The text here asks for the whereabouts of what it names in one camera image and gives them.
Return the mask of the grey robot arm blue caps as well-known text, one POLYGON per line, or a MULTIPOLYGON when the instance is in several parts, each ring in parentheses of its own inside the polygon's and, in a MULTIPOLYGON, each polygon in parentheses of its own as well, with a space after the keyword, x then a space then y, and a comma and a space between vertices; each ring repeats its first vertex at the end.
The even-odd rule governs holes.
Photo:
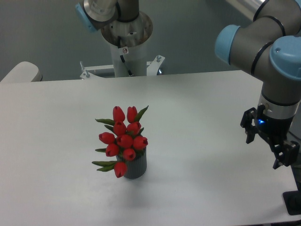
MULTIPOLYGON (((256 108, 244 112, 241 126, 248 143, 259 135, 275 156, 273 167, 296 162, 300 145, 287 133, 301 101, 301 3, 298 0, 239 0, 249 9, 246 28, 226 26, 215 42, 216 56, 262 81, 256 108)), ((76 12, 91 32, 101 31, 111 45, 116 77, 157 73, 147 66, 144 44, 153 30, 136 0, 83 0, 76 12)))

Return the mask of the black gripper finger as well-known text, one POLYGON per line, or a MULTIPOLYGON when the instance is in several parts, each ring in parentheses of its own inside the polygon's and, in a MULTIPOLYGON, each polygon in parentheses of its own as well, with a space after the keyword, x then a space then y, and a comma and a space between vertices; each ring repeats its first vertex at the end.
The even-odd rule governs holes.
POLYGON ((245 111, 242 116, 240 126, 245 129, 246 143, 249 144, 254 141, 255 135, 258 133, 256 126, 252 124, 256 117, 256 108, 250 108, 245 111))
POLYGON ((296 141, 289 141, 275 136, 265 136, 264 140, 270 146, 275 156, 273 169, 281 166, 290 166, 297 161, 300 144, 296 141))

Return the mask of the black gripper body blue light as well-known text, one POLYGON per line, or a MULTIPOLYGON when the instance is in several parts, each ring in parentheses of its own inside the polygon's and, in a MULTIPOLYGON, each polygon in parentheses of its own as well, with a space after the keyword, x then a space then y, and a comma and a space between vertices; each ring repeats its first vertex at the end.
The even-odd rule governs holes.
POLYGON ((264 105, 257 107, 254 120, 258 134, 261 138, 270 139, 272 143, 282 143, 287 139, 287 133, 293 121, 293 117, 287 119, 274 119, 264 114, 264 105))

